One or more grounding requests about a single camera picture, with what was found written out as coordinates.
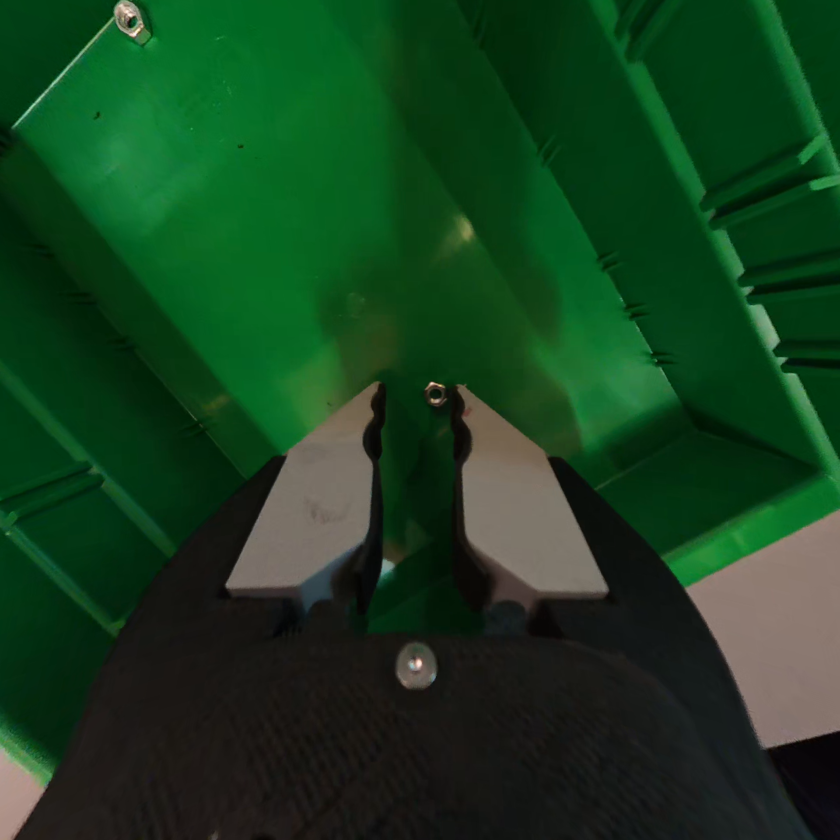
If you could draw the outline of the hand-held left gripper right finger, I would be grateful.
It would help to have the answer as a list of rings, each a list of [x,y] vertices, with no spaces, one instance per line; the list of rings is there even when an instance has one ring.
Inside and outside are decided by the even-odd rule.
[[[465,385],[450,393],[454,579],[469,607],[532,614],[602,601],[607,582],[546,452]]]

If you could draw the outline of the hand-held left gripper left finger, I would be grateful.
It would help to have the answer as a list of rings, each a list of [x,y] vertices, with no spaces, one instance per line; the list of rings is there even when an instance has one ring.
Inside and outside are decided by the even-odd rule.
[[[288,600],[303,613],[326,600],[367,613],[383,562],[385,400],[374,382],[288,450],[228,594]]]

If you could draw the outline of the green plastic bin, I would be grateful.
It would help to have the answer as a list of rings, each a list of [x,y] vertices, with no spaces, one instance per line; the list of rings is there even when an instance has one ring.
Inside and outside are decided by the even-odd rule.
[[[465,385],[685,587],[838,511],[838,2],[2,2],[2,755],[385,385],[374,633],[479,626]],[[432,408],[429,382],[448,400]]]

